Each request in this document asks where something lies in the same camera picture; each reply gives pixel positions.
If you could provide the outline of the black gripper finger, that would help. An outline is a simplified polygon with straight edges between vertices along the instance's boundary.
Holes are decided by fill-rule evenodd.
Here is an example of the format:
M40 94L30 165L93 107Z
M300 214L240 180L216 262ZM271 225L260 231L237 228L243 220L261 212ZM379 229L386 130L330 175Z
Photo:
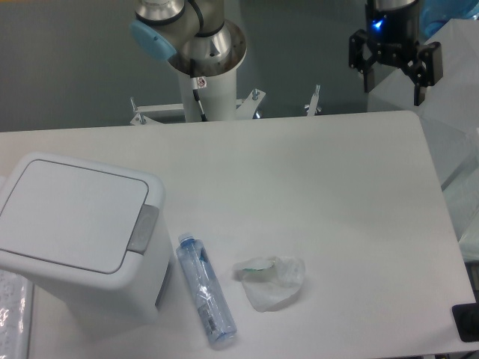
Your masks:
M443 77L442 44L416 43L412 56L404 62L402 71L414 84L414 106L420 106L425 100L428 87L434 86Z
M373 65L379 61L382 45L370 30L359 29L349 38L349 67L363 77L364 92L375 87Z

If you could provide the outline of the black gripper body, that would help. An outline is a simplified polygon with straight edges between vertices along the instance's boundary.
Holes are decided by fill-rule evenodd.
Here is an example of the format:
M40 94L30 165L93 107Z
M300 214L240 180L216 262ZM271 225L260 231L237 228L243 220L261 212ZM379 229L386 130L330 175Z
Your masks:
M418 1L366 1L367 65L418 66Z

